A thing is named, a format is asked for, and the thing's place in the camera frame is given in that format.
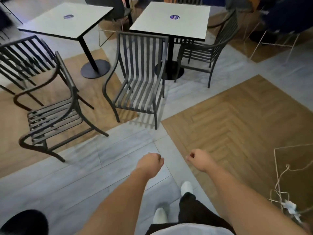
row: forearm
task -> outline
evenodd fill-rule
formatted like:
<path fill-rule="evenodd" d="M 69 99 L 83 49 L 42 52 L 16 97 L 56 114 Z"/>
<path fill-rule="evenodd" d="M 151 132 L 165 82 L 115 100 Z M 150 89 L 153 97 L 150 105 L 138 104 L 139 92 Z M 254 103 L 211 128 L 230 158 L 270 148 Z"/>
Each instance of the forearm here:
<path fill-rule="evenodd" d="M 217 163 L 211 163 L 206 172 L 215 184 L 237 234 L 306 234 L 266 198 L 240 183 Z"/>
<path fill-rule="evenodd" d="M 147 182 L 140 169 L 134 170 L 99 205 L 80 235 L 133 235 Z"/>

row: black pants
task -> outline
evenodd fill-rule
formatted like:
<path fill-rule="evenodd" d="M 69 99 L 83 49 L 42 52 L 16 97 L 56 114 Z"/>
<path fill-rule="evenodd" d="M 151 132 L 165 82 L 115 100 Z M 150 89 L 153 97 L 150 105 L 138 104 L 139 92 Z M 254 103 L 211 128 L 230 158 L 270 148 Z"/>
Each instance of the black pants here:
<path fill-rule="evenodd" d="M 196 200 L 196 197 L 187 192 L 180 199 L 178 223 L 151 224 L 146 235 L 165 229 L 180 223 L 198 223 L 215 227 L 224 227 L 236 234 L 233 227 L 221 217 L 210 211 L 204 204 Z"/>

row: string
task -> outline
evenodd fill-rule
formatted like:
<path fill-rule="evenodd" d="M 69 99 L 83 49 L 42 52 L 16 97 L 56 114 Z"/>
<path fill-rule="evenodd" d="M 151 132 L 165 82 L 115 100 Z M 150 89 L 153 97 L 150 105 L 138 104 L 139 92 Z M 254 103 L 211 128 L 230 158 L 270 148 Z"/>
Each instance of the string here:
<path fill-rule="evenodd" d="M 289 199 L 290 199 L 290 195 L 288 192 L 282 192 L 280 190 L 280 179 L 281 177 L 283 176 L 283 174 L 287 171 L 302 171 L 302 170 L 305 170 L 307 168 L 309 168 L 312 164 L 313 164 L 313 159 L 311 160 L 311 162 L 309 162 L 304 168 L 301 168 L 301 169 L 290 169 L 290 165 L 287 164 L 286 165 L 286 169 L 279 175 L 278 174 L 278 167 L 277 167 L 277 160 L 276 160 L 276 149 L 285 149 L 285 148 L 293 148 L 293 147 L 299 147 L 299 146 L 308 146 L 308 145 L 313 145 L 313 143 L 310 143 L 310 144 L 300 144 L 300 145 L 295 145 L 295 146 L 287 146 L 287 147 L 280 147 L 280 148 L 275 148 L 274 149 L 274 159 L 275 159 L 275 167 L 276 167 L 276 176 L 277 176 L 277 183 L 275 185 L 275 189 L 271 189 L 270 190 L 270 198 L 268 200 L 272 202 L 276 202 L 276 203 L 279 203 L 280 204 L 280 208 L 281 210 L 283 211 L 284 208 L 286 207 L 286 203 L 287 202 L 291 202 Z M 276 200 L 273 200 L 272 199 L 272 193 L 275 192 L 278 197 L 279 197 L 279 201 L 276 201 Z M 286 203 L 283 202 L 283 199 L 282 199 L 282 194 L 286 194 L 287 195 L 287 200 L 286 200 Z M 309 211 L 313 210 L 313 205 L 307 209 L 304 209 L 302 211 L 295 211 L 294 213 L 292 213 L 291 215 L 294 216 L 300 223 L 301 223 L 301 220 L 300 220 L 300 215 L 301 214 L 304 214 L 304 213 L 307 213 Z"/>

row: shoe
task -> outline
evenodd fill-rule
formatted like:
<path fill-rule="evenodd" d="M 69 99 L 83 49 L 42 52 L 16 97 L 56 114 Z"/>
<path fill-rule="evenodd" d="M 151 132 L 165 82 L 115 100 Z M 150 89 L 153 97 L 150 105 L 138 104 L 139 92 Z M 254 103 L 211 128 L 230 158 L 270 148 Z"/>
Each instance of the shoe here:
<path fill-rule="evenodd" d="M 194 194 L 193 186 L 192 186 L 192 184 L 189 181 L 185 181 L 182 184 L 182 187 L 180 189 L 180 193 L 182 194 L 182 197 L 187 192 L 189 192 L 191 194 Z"/>
<path fill-rule="evenodd" d="M 153 217 L 154 224 L 168 223 L 166 212 L 163 208 L 158 208 Z"/>

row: white shirt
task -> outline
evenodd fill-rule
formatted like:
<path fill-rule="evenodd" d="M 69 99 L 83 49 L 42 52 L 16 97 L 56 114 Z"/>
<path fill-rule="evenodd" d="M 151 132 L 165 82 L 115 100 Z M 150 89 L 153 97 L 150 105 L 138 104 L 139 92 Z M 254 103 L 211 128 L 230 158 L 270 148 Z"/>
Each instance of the white shirt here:
<path fill-rule="evenodd" d="M 151 235 L 234 235 L 223 227 L 204 224 L 182 223 L 159 230 Z"/>

